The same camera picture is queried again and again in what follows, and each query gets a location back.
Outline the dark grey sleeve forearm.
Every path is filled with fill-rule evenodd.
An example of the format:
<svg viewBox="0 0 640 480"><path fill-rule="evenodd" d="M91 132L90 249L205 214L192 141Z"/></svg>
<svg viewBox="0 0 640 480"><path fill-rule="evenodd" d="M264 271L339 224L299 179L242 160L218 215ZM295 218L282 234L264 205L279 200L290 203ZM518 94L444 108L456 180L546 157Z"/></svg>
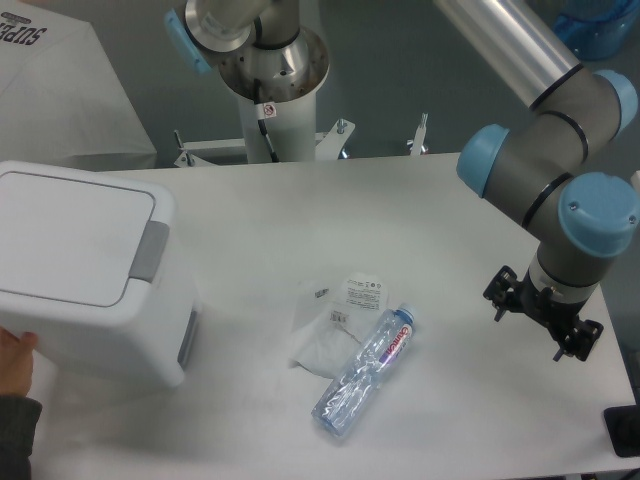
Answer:
<svg viewBox="0 0 640 480"><path fill-rule="evenodd" d="M36 427L42 413L40 402L17 395L1 396L1 478L31 479L30 457Z"/></svg>

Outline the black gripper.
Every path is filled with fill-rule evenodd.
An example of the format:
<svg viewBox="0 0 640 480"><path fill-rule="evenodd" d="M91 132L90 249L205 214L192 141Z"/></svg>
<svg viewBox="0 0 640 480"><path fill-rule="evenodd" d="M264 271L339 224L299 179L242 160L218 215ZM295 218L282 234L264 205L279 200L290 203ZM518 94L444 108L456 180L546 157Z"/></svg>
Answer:
<svg viewBox="0 0 640 480"><path fill-rule="evenodd" d="M574 303L556 301L549 287L539 290L529 273L519 282L516 273L507 265L495 274L483 297L496 311L495 322L499 322L507 312L521 312L545 327L559 346L554 361L563 356L586 361L604 331L599 322L578 319L584 300Z"/></svg>

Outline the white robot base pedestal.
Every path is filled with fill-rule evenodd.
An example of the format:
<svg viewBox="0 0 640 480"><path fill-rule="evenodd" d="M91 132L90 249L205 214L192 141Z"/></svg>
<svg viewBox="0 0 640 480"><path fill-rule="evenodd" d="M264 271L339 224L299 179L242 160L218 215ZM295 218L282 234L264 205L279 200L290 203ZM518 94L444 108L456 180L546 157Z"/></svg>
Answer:
<svg viewBox="0 0 640 480"><path fill-rule="evenodd" d="M316 98L329 73L322 39L302 27L292 43L279 49L253 45L218 66L237 100L243 137L187 141L179 133L178 167L200 167L206 158L243 155L250 164L346 159L346 143L356 125L338 119L328 130L316 129Z"/></svg>

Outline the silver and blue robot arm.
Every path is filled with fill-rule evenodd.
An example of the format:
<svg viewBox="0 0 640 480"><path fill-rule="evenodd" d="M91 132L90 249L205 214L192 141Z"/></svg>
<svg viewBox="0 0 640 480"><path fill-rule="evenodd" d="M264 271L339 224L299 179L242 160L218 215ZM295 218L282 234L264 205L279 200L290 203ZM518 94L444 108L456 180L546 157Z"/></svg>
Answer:
<svg viewBox="0 0 640 480"><path fill-rule="evenodd" d="M603 328L579 313L630 244L639 196L625 180L580 167L638 109L630 81L591 72L522 1L442 1L440 10L534 113L524 130L479 130L458 177L539 241L523 278L503 267L484 296L498 315L543 326L559 355L586 360ZM194 71L218 70L235 94L252 163L336 157L318 140L315 93L329 69L322 40L295 1L186 1L166 13L168 37Z"/></svg>

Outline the person's bare hand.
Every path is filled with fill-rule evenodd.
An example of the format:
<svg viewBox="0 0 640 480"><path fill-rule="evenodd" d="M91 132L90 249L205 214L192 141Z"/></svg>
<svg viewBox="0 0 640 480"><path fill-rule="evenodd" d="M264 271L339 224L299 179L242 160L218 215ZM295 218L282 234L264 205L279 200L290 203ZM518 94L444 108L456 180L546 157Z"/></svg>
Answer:
<svg viewBox="0 0 640 480"><path fill-rule="evenodd" d="M26 397L32 386L34 351L39 337L25 332L20 337L1 329L1 394Z"/></svg>

